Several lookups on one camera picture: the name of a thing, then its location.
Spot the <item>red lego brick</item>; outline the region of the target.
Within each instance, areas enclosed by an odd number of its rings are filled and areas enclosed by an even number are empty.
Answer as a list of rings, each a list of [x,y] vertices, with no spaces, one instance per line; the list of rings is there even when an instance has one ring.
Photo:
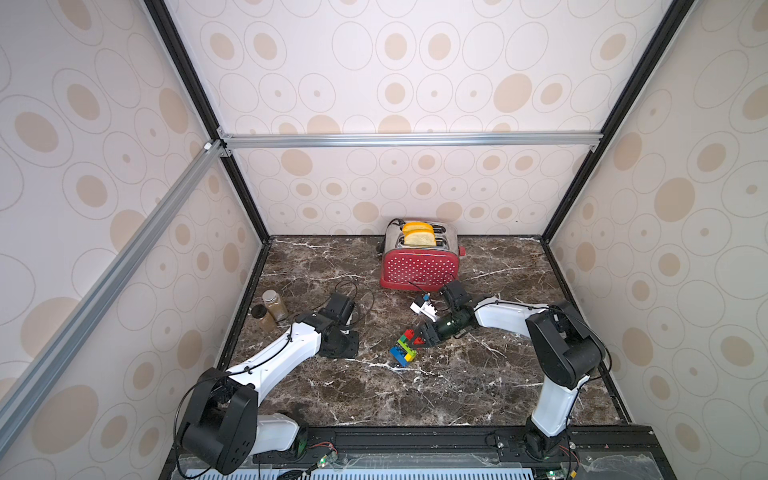
[[[408,329],[406,330],[402,336],[406,336],[409,340],[409,343],[411,345],[412,349],[421,349],[422,347],[422,338],[419,338],[416,330]]]

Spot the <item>lime green lego brick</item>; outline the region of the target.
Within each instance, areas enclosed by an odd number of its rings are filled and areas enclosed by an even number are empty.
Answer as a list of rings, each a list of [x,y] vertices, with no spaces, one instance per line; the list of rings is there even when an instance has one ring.
[[[415,354],[415,351],[411,348],[409,340],[406,336],[401,336],[398,339],[398,345],[406,354],[410,354],[410,355]]]

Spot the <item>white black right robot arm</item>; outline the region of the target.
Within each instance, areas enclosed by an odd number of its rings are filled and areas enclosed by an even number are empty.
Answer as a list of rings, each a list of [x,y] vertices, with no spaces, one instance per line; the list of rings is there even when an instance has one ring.
[[[528,448],[540,455],[564,438],[579,389],[607,356],[604,343],[587,326],[577,308],[567,302],[525,304],[496,296],[469,294],[459,281],[439,293],[447,305],[440,315],[424,293],[411,310],[426,319],[404,337],[410,350],[436,347],[476,328],[489,328],[527,337],[532,342],[544,382],[526,423]]]

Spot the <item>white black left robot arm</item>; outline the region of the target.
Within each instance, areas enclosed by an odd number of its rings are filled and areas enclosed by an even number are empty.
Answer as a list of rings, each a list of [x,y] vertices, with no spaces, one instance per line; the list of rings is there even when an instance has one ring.
[[[222,475],[258,454],[302,456],[307,450],[306,429],[285,414],[261,414],[260,405],[305,360],[357,355],[359,333],[350,323],[354,308],[351,297],[333,293],[325,305],[299,315],[284,334],[250,359],[227,371],[203,372],[176,411],[174,454],[190,453]]]

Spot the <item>blue lego brick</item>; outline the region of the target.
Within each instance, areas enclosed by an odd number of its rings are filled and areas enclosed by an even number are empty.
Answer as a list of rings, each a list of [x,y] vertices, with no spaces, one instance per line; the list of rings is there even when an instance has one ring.
[[[408,353],[401,347],[395,346],[390,349],[390,353],[398,364],[402,367],[408,367],[411,360],[408,357]]]

